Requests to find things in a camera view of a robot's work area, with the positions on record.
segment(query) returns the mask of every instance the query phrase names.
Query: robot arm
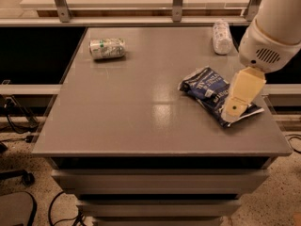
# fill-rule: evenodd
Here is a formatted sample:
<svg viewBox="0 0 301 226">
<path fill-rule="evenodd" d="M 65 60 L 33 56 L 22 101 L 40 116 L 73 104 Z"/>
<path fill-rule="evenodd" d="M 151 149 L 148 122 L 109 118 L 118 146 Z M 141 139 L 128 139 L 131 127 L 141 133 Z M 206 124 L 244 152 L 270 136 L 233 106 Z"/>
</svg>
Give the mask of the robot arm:
<svg viewBox="0 0 301 226">
<path fill-rule="evenodd" d="M 237 121 L 260 93 L 265 73 L 283 68 L 301 48 L 301 0 L 262 0 L 239 47 L 245 69 L 234 75 L 222 118 Z"/>
</svg>

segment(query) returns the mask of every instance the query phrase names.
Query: black cable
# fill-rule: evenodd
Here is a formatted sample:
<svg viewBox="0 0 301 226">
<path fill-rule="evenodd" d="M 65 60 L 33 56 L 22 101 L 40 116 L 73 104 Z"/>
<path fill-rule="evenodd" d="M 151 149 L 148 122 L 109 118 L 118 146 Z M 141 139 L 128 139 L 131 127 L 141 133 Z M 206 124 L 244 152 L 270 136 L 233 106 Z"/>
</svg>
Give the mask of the black cable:
<svg viewBox="0 0 301 226">
<path fill-rule="evenodd" d="M 301 140 L 301 134 L 288 134 L 288 135 L 285 135 L 285 137 L 290 137 L 290 138 L 288 138 L 288 140 L 290 142 L 290 145 L 291 145 L 293 151 L 296 152 L 296 153 L 301 154 L 301 151 L 295 149 L 295 147 L 291 143 L 292 139 L 299 139 L 299 140 Z"/>
<path fill-rule="evenodd" d="M 30 127 L 25 127 L 25 126 L 21 126 L 21 125 L 16 125 L 10 118 L 10 115 L 9 115 L 9 105 L 11 105 L 9 103 L 9 100 L 6 100 L 6 103 L 4 104 L 4 111 L 5 111 L 5 114 L 6 114 L 6 117 L 8 119 L 8 124 L 10 125 L 11 129 L 17 133 L 17 134 L 24 134 L 26 132 L 30 132 L 32 131 L 33 129 L 35 128 L 30 128 Z"/>
<path fill-rule="evenodd" d="M 74 222 L 72 225 L 77 225 L 77 223 L 81 223 L 82 226 L 87 226 L 87 225 L 83 222 L 84 216 L 83 216 L 82 212 L 80 212 L 80 211 L 78 211 L 77 216 L 74 217 L 74 218 L 64 218 L 64 219 L 61 219 L 61 220 L 59 220 L 59 221 L 57 221 L 57 222 L 55 222 L 55 223 L 52 222 L 52 220 L 51 220 L 51 211 L 52 211 L 53 205 L 54 205 L 56 199 L 57 199 L 60 195 L 62 195 L 63 193 L 64 193 L 64 191 L 61 191 L 61 192 L 57 193 L 57 194 L 55 195 L 55 197 L 52 199 L 52 201 L 51 201 L 51 203 L 50 203 L 50 205 L 49 205 L 49 209 L 48 209 L 48 221 L 49 221 L 50 226 L 55 226 L 55 225 L 57 225 L 57 223 L 62 222 L 62 221 L 71 221 L 71 220 L 75 220 L 75 222 Z"/>
<path fill-rule="evenodd" d="M 5 127 L 3 127 L 3 128 L 0 128 L 0 132 L 2 132 L 2 131 L 4 131 L 4 130 L 8 129 L 9 127 L 10 127 L 10 125 L 5 126 Z"/>
</svg>

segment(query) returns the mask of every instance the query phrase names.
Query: floor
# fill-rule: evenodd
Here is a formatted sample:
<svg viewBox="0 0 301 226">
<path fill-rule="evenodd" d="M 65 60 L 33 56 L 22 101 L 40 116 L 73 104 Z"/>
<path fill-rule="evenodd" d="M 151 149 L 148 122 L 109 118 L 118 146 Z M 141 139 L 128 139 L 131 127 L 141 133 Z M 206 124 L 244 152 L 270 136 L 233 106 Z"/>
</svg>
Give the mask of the floor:
<svg viewBox="0 0 301 226">
<path fill-rule="evenodd" d="M 32 18 L 35 11 L 24 11 L 19 7 L 22 0 L 0 0 L 0 18 Z M 7 126 L 0 118 L 0 128 Z M 0 132 L 0 140 L 8 138 L 24 138 L 12 132 Z M 294 147 L 301 150 L 301 141 L 293 139 Z M 32 172 L 36 182 L 24 186 L 20 178 L 0 182 L 0 196 L 15 191 L 31 193 L 37 203 L 38 211 L 34 226 L 49 225 L 47 212 L 52 199 L 61 191 L 51 177 L 52 168 L 43 158 L 33 157 L 34 147 L 24 141 L 5 142 L 8 150 L 0 154 L 0 170 L 25 169 Z M 289 226 L 301 225 L 301 154 L 292 153 L 281 157 L 269 168 L 271 176 L 252 194 L 244 195 L 242 207 L 231 217 L 222 218 L 222 226 Z M 63 194 L 55 201 L 52 211 L 52 221 L 63 218 L 73 218 L 77 215 L 76 199 Z M 86 218 L 86 225 L 92 225 L 91 218 Z M 72 221 L 64 221 L 57 225 L 72 225 Z"/>
</svg>

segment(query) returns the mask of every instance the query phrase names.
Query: drawer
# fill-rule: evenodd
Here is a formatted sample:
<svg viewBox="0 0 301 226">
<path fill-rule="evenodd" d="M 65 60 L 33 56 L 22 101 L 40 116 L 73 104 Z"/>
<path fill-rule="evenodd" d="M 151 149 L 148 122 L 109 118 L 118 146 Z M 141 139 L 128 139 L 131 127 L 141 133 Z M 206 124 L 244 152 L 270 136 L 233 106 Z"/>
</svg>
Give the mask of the drawer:
<svg viewBox="0 0 301 226">
<path fill-rule="evenodd" d="M 119 218 L 110 220 L 107 218 L 94 218 L 93 226 L 219 226 L 220 218 Z"/>
<path fill-rule="evenodd" d="M 86 216 L 105 218 L 197 218 L 222 217 L 233 214 L 239 200 L 232 201 L 78 201 L 78 209 Z"/>
<path fill-rule="evenodd" d="M 249 169 L 67 169 L 53 178 L 66 193 L 85 194 L 243 194 L 268 177 Z"/>
</svg>

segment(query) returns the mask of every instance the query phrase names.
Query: can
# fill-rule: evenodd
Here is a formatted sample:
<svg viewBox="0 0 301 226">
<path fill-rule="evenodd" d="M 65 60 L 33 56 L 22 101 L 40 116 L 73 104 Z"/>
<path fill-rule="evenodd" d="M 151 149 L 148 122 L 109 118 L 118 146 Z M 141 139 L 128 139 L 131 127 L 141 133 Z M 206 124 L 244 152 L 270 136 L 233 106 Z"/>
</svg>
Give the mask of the can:
<svg viewBox="0 0 301 226">
<path fill-rule="evenodd" d="M 91 40 L 88 49 L 94 59 L 123 57 L 125 41 L 124 39 Z"/>
</svg>

